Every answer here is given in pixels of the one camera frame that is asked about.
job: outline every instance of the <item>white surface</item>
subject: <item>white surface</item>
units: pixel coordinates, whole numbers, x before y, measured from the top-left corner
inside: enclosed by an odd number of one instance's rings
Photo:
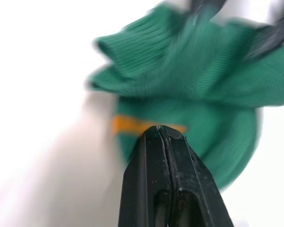
[[[268,20],[272,1],[229,1],[225,15]],[[114,97],[86,98],[84,80],[105,63],[90,44],[158,2],[0,1],[0,227],[117,225]],[[234,219],[284,227],[284,107],[265,109],[259,147],[223,197]]]

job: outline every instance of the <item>orange tag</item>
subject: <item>orange tag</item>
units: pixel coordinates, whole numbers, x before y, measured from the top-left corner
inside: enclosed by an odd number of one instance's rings
[[[154,125],[166,125],[175,130],[178,130],[182,134],[187,131],[187,127],[181,125],[172,125],[172,124],[162,124],[158,122],[151,121],[142,121],[138,118],[117,115],[113,119],[113,135],[116,135],[120,132],[127,132],[135,136],[141,136],[147,129]]]

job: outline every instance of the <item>ribbed green fabric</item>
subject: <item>ribbed green fabric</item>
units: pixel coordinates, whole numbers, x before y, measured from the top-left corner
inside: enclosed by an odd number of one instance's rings
[[[219,188],[245,168],[257,140],[257,108],[284,105],[284,47],[243,61],[258,30],[188,21],[166,4],[97,40],[112,64],[90,86],[118,94],[116,114],[184,125]],[[119,134],[125,158],[137,140]]]

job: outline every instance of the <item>black clamp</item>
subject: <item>black clamp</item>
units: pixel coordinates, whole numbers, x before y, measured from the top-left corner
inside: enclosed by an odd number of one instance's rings
[[[214,179],[185,137],[153,126],[125,170],[119,227],[233,227]]]

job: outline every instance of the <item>green sock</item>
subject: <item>green sock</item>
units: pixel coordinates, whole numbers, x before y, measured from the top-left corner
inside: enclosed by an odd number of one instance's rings
[[[194,22],[163,3],[99,38],[112,64],[90,76],[90,87],[120,96],[114,133],[127,161],[144,130],[168,125],[184,133],[222,188],[253,154],[257,108],[284,105],[284,47],[243,61],[256,28]]]

